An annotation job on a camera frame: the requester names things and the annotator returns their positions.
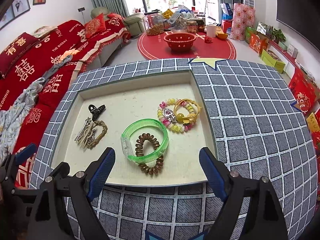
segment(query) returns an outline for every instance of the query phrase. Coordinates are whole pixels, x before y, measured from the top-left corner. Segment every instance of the plastic jar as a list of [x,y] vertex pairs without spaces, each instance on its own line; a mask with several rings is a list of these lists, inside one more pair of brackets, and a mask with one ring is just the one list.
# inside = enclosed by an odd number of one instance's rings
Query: plastic jar
[[196,21],[187,21],[188,33],[197,33],[198,24]]
[[164,18],[161,14],[152,14],[145,16],[143,22],[148,36],[164,33]]

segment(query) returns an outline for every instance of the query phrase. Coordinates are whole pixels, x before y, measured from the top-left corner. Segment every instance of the tv screen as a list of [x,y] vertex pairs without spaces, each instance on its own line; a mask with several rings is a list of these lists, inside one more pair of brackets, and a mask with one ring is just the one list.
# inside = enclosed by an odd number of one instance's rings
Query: tv screen
[[277,20],[320,51],[320,0],[277,0],[277,3]]

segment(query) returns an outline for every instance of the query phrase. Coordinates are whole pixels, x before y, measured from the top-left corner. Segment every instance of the red basket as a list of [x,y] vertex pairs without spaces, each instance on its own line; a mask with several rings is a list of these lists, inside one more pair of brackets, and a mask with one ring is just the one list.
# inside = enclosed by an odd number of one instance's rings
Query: red basket
[[164,37],[168,46],[175,52],[187,52],[197,37],[191,33],[172,33]]

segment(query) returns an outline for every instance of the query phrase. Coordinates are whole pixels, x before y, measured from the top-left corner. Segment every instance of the red round rug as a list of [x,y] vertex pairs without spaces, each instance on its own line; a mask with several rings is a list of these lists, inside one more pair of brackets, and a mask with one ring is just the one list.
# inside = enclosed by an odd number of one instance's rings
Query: red round rug
[[138,41],[138,49],[140,53],[147,59],[160,58],[194,58],[194,57],[212,57],[236,59],[236,49],[229,39],[222,41],[213,38],[212,43],[204,43],[205,33],[197,33],[197,39],[189,52],[176,53],[172,52],[164,36],[171,32],[164,32],[160,35],[148,36],[143,33]]

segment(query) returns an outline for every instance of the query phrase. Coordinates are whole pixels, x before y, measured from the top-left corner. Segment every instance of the brown chain bracelet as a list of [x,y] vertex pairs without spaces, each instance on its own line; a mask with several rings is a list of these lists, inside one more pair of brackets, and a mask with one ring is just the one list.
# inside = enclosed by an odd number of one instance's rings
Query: brown chain bracelet
[[87,144],[87,148],[92,149],[93,147],[95,147],[98,142],[101,140],[101,138],[107,133],[108,127],[106,126],[106,124],[103,121],[94,121],[93,122],[96,126],[100,125],[102,126],[102,132],[101,134],[99,134],[99,136],[97,138],[95,138],[91,143]]
[[[143,133],[142,135],[139,136],[139,139],[137,140],[137,144],[136,144],[136,155],[138,157],[143,156],[143,143],[146,140],[152,143],[154,150],[156,150],[160,146],[160,143],[157,141],[157,138],[155,138],[153,135],[150,135],[149,133],[147,134]],[[139,167],[142,170],[142,172],[144,172],[145,174],[149,173],[149,175],[158,174],[158,171],[162,169],[162,166],[163,166],[163,155],[157,158],[156,165],[154,167],[149,167],[145,163],[139,164]]]

